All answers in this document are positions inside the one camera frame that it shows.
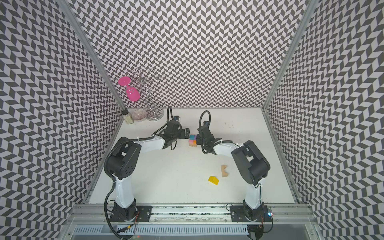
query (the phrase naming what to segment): ribbed bowl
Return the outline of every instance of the ribbed bowl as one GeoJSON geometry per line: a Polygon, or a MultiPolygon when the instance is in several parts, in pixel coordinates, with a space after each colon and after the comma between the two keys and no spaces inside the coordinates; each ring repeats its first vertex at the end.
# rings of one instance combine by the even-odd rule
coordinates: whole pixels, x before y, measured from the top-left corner
{"type": "Polygon", "coordinates": [[[138,109],[132,113],[132,119],[136,122],[144,121],[145,117],[147,116],[147,111],[144,109],[138,109]]]}

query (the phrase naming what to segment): yellow block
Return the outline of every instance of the yellow block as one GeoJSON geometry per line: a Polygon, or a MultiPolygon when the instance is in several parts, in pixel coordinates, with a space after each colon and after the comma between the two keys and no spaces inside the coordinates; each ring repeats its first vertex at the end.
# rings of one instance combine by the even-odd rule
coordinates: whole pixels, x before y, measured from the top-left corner
{"type": "Polygon", "coordinates": [[[210,176],[208,181],[210,181],[211,183],[217,185],[218,184],[218,179],[214,176],[210,176]]]}

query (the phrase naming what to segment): black mounting plate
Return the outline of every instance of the black mounting plate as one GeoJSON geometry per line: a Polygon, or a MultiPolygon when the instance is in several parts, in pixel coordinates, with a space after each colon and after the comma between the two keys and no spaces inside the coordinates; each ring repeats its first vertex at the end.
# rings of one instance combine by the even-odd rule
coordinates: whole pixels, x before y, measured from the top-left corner
{"type": "MultiPolygon", "coordinates": [[[[136,206],[139,211],[139,216],[137,217],[137,222],[149,222],[151,217],[152,206],[136,206]]],[[[125,222],[123,219],[119,218],[117,214],[111,215],[109,217],[110,222],[125,222]]]]}
{"type": "MultiPolygon", "coordinates": [[[[244,207],[243,206],[230,206],[229,209],[231,210],[231,219],[232,222],[250,222],[246,217],[244,213],[244,207]]],[[[264,206],[264,221],[270,222],[271,218],[268,215],[268,206],[264,206]]],[[[261,222],[262,218],[261,216],[256,219],[255,222],[261,222]]]]}

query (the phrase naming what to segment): chevron wallpaper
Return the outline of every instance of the chevron wallpaper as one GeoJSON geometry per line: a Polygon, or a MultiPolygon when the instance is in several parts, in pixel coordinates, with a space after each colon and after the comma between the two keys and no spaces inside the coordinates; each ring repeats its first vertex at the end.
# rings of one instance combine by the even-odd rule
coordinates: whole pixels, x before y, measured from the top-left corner
{"type": "Polygon", "coordinates": [[[68,0],[110,78],[156,67],[155,101],[262,106],[308,0],[68,0]]]}
{"type": "Polygon", "coordinates": [[[384,239],[384,0],[322,0],[268,114],[327,239],[384,239]]]}
{"type": "Polygon", "coordinates": [[[120,113],[54,0],[0,16],[0,239],[54,238],[120,113]]]}

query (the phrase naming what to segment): chrome stand base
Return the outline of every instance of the chrome stand base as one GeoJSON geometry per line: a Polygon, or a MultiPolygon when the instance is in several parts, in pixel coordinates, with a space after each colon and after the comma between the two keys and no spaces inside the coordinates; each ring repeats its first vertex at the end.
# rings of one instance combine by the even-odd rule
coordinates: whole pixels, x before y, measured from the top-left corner
{"type": "Polygon", "coordinates": [[[149,121],[157,121],[164,116],[164,110],[158,106],[154,110],[147,109],[147,119],[149,121]]]}

